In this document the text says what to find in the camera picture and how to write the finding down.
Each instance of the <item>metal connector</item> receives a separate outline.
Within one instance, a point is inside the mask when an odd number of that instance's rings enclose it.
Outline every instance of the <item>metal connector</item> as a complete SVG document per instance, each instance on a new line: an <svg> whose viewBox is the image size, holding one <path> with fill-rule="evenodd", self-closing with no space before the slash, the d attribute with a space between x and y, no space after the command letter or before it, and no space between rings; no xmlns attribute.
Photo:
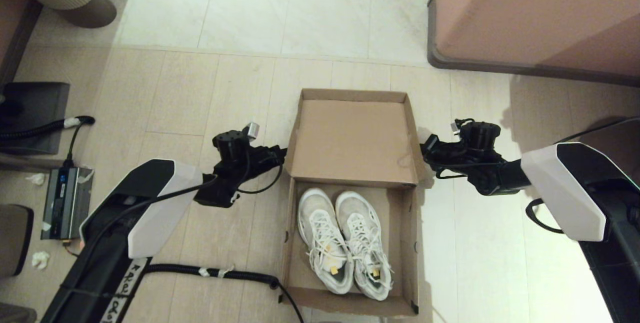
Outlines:
<svg viewBox="0 0 640 323"><path fill-rule="evenodd" d="M249 122L249 124L247 124L245 128L249 129L246 134L247 137L249 137L249 142L258 138L258 131L260 130L260 125L258 123Z"/></svg>

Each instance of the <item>black cable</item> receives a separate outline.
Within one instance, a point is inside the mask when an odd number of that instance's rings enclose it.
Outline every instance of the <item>black cable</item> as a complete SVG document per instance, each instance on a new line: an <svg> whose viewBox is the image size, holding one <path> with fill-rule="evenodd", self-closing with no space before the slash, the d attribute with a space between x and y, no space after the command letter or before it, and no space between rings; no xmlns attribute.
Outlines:
<svg viewBox="0 0 640 323"><path fill-rule="evenodd" d="M75 118L80 120L80 122L85 122L90 125L93 125L94 122L96 122L93 116L88 116L88 115L78 115ZM12 131L9 133L0 133L0 141L14 141L18 139L27 139L27 138L37 137L43 134L55 132L57 130L62 130L65 128L65 121L66 119L60 119L45 125L41 125L39 127L27 129L25 131Z"/></svg>
<svg viewBox="0 0 640 323"><path fill-rule="evenodd" d="M260 190L242 190L242 189L237 189L236 191L240 192L240 193L244 193L244 194L258 194L258 193L262 193L266 190L268 190L269 188L273 187L274 184L276 184L276 182L278 182L278 179L280 179L280 176L282 174L282 163L279 164L278 166L278 174L276 175L275 179L268 185L265 186L264 188L260 189Z"/></svg>
<svg viewBox="0 0 640 323"><path fill-rule="evenodd" d="M63 167L71 168L74 166L74 155L73 155L74 144L76 143L76 136L78 136L78 131L80 131L80 127L82 127L82 125L84 124L85 122L80 122L80 124L78 124L75 127L75 131L73 132L73 138L71 138L71 144L69 144L69 151L66 153L66 159L62 164Z"/></svg>
<svg viewBox="0 0 640 323"><path fill-rule="evenodd" d="M68 254L70 254L70 255L72 255L72 256L74 256L74 257L76 257L76 258L78 258L78 257L80 256L79 254L76 254L76 253L74 253L74 252L71 252L71 250L69 250L69 246L68 246L68 245L65 245L65 246L64 246L64 250L66 250L66 252L67 252Z"/></svg>
<svg viewBox="0 0 640 323"><path fill-rule="evenodd" d="M149 207L153 203L164 201L164 200L169 200L170 198L174 198L174 197L177 197L177 196L181 196L183 194L187 194L187 193L190 193L190 192L193 192L193 191L197 191L199 189L203 189L203 188L212 186L214 184L214 182L217 180L216 178L217 178L217 175L213 179L211 179L210 181L202 183L200 185L192 186L190 188L185 188L185 189L182 189L182 190L174 191L173 193L167 193L167 194L164 194L164 195L159 195L157 197L153 197L153 198L149 198L147 200L144 200L143 202L140 202L139 204L136 204L134 206L128 207L127 209L124 209L117 216L115 216L114 219L111 219L108 223L106 223L106 225L98 232L98 234L95 235L95 237L93 239L91 239L89 244L84 248L86 250L86 252L87 252L86 253L86 257L82 261L80 269L78 270L78 274L75 276L75 279L73 280L73 283L68 288L61 286L62 288L67 288L66 294L64 294L64 298L62 298L62 301L60 302L60 304L58 304L57 309L55 309L55 312L52 314L51 322L55 322L57 320L58 316L60 315L60 312L62 311L62 307L64 307L64 305L67 304L67 301L71 297L71 293L73 293L74 289L78 288L78 283L83 278L85 270L87 270L87 265L89 264L89 261L91 260L92 255L94 255L94 251L96 250L96 247L98 247L98 241L100 241L100 239L103 237L103 235L105 235L106 232L113 225L118 223L119 220L121 220L122 218L125 218L126 216L128 216L132 212L139 211L141 209L146 209L147 207Z"/></svg>
<svg viewBox="0 0 640 323"><path fill-rule="evenodd" d="M282 174L282 162L280 161L278 156L275 156L274 159L279 164L278 174L276 175L276 179L274 179L268 186L265 186L264 188L259 189L259 190L242 190L240 188L236 188L235 191L236 192L240 192L240 193L244 193L244 194L258 194L258 193L262 193L262 192L268 190L269 188L273 187L274 184L276 184L276 182L278 182L278 179L280 178L280 176ZM246 172L244 173L244 177L242 177L242 180L240 182L244 182L245 178L247 178L247 175L249 175L249 168L250 168L249 166L250 166L249 150L247 150L246 151Z"/></svg>
<svg viewBox="0 0 640 323"><path fill-rule="evenodd" d="M426 164L430 165L430 166L436 166L436 167L441 167L441 168L473 168L473 167L482 167L482 166L502 166L502 165L507 163L505 161L501 161L501 162L498 162L498 163L441 164L441 163L435 163L435 162L432 162L432 161L428 161L426 159L425 159L424 162Z"/></svg>
<svg viewBox="0 0 640 323"><path fill-rule="evenodd" d="M132 295L119 294L119 293L96 293L94 291L86 290L86 289L78 289L78 288L69 288L68 286L60 285L60 287L66 289L71 293L84 294L85 296L96 297L96 298L132 298Z"/></svg>
<svg viewBox="0 0 640 323"><path fill-rule="evenodd" d="M278 287L282 290L282 293L284 293L288 301L291 302L291 305L295 310L295 314L297 314L297 319L300 321L300 323L305 323L305 320L302 318L302 314L300 313L300 310L298 309L296 302L293 300L293 298L291 298L291 294L288 293L288 291L282 286L282 284L279 281L278 281Z"/></svg>
<svg viewBox="0 0 640 323"><path fill-rule="evenodd" d="M183 275L192 275L192 276L202 276L201 269L199 266L194 265L184 265L184 264L151 264L144 269L144 274L148 273L157 273L157 272L166 272L166 273L180 273ZM220 272L219 268L206 268L206 273L211 277L218 278L218 273ZM245 281L253 281L259 282L262 284L269 285L271 289L280 288L282 293L285 294L286 298L293 309L295 310L295 314L297 314L297 318L300 320L300 323L305 323L296 302L293 300L288 291L282 286L281 282L278 280L278 277L273 275L263 274L263 273L255 273L255 272L243 272L239 270L230 270L224 273L224 279L231 280L245 280Z"/></svg>
<svg viewBox="0 0 640 323"><path fill-rule="evenodd" d="M562 138L562 139L556 141L553 144L557 145L558 143L564 143L566 141L571 141L572 139L578 138L580 136L584 136L585 134L596 132L598 130L608 129L609 127L613 127L613 126L617 126L617 125L622 124L622 123L631 122L631 121L637 121L637 120L640 120L640 116L632 116L631 118L622 118L622 119L616 120L615 122L611 122L611 123L608 123L608 124L600 125L599 127L595 127L595 128L592 128L592 129L587 129L587 130L581 131L581 132L576 133L576 134L571 134L570 136L567 136L566 138Z"/></svg>
<svg viewBox="0 0 640 323"><path fill-rule="evenodd" d="M525 212L526 216L531 221L533 221L533 223L535 223L538 226L542 227L544 230L547 230L549 232L553 232L555 234L564 234L565 232L562 229L550 227L550 226L546 225L545 223L542 223L540 221L540 219L537 218L536 213L533 211L533 207L539 206L539 205L541 205L543 203L544 203L544 201L541 198L537 198L537 199L531 200L531 203L529 203L526 206L526 208L524 209L524 212Z"/></svg>

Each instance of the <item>handwritten label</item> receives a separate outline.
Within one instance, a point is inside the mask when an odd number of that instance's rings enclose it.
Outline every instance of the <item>handwritten label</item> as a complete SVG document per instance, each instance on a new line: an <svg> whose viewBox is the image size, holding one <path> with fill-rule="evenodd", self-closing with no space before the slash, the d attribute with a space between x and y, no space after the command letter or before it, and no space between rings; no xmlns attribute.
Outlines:
<svg viewBox="0 0 640 323"><path fill-rule="evenodd" d="M144 270L148 263L148 258L137 258L131 261L115 292L116 295L122 296L114 296L114 298L111 298L100 323L118 323L124 318L124 307L129 299L127 296L131 294L133 288L140 278L142 278L142 270Z"/></svg>

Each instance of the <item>shoelace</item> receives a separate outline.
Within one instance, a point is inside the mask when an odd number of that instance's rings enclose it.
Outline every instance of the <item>shoelace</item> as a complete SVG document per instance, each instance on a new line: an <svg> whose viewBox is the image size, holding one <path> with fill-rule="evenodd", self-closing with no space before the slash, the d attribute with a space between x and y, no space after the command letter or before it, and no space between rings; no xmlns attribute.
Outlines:
<svg viewBox="0 0 640 323"><path fill-rule="evenodd" d="M345 248L344 244L338 239L338 237L341 237L340 231L331 224L329 218L324 215L314 216L311 218L311 224L315 228L317 236L313 237L313 248L311 248L306 255L309 256L309 264L311 264L314 271L322 270L321 265L325 256L346 262L347 257L334 255L327 250L329 243L334 243L338 247Z"/></svg>
<svg viewBox="0 0 640 323"><path fill-rule="evenodd" d="M352 223L352 237L348 241L349 249L351 254L353 255L354 261L361 261L361 269L360 273L364 276L370 276L369 269L375 264L369 263L366 264L365 257L368 255L373 255L375 260L377 260L382 267L388 269L390 272L393 272L391 266L389 264L389 260L387 259L387 255L382 250L382 242L380 241L380 235L378 234L378 227L367 228L364 223L363 218L356 218ZM393 288L393 280L390 281L389 284L386 282L380 281L378 282L384 288L391 290Z"/></svg>

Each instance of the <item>power supply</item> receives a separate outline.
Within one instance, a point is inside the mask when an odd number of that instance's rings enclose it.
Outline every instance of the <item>power supply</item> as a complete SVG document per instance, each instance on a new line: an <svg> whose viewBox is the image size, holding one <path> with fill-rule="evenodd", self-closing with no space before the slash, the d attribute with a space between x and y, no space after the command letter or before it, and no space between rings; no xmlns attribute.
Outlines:
<svg viewBox="0 0 640 323"><path fill-rule="evenodd" d="M80 225L89 215L94 171L65 166L48 177L40 239L80 238Z"/></svg>

